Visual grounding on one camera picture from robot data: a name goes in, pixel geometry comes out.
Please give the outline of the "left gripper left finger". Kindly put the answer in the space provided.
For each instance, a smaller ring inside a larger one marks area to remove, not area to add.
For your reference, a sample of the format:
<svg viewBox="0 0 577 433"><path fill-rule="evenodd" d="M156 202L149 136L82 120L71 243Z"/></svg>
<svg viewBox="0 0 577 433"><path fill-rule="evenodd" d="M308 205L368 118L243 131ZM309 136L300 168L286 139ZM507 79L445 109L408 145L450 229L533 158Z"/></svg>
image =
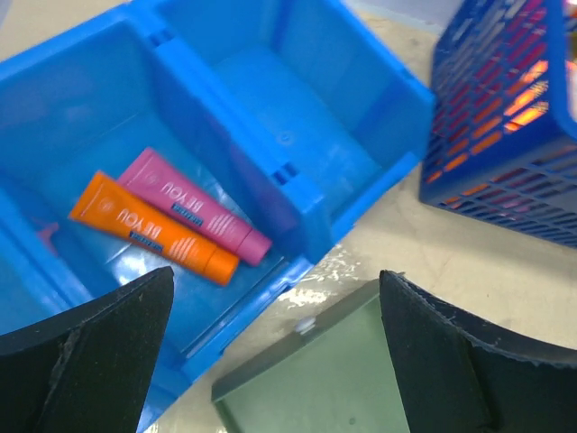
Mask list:
<svg viewBox="0 0 577 433"><path fill-rule="evenodd" d="M169 266L1 337L3 432L134 432L169 321Z"/></svg>

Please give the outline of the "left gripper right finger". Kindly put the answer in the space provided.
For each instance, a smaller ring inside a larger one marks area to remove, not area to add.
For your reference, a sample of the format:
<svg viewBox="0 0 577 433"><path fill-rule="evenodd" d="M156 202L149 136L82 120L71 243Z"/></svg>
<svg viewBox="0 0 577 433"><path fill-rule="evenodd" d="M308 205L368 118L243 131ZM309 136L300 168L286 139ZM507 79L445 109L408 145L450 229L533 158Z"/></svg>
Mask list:
<svg viewBox="0 0 577 433"><path fill-rule="evenodd" d="M576 352L380 273L380 310L412 432L574 432Z"/></svg>

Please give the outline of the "orange toothpaste tube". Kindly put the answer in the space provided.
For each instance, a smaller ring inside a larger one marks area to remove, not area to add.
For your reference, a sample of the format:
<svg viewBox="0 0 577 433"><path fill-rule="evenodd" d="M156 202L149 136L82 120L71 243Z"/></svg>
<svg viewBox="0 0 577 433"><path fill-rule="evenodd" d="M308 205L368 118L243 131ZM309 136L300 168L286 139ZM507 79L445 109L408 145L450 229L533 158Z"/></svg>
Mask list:
<svg viewBox="0 0 577 433"><path fill-rule="evenodd" d="M69 218L129 241L208 280L226 285L240 259L164 215L102 171L88 183Z"/></svg>

